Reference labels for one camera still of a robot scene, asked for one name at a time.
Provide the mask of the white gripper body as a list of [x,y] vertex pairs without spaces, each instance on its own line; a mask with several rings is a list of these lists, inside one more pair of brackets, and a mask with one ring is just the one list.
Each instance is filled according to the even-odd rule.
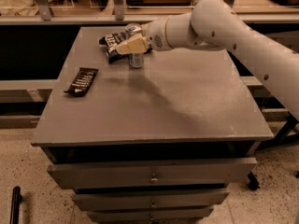
[[156,51],[169,51],[172,49],[166,35],[168,21],[169,17],[160,18],[150,22],[146,29],[146,38],[150,47]]

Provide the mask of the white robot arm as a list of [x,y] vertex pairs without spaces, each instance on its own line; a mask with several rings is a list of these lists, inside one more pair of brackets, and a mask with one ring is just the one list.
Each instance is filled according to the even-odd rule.
[[202,0],[192,12],[141,26],[119,54],[171,49],[227,49],[299,119],[299,53],[249,28],[221,0]]

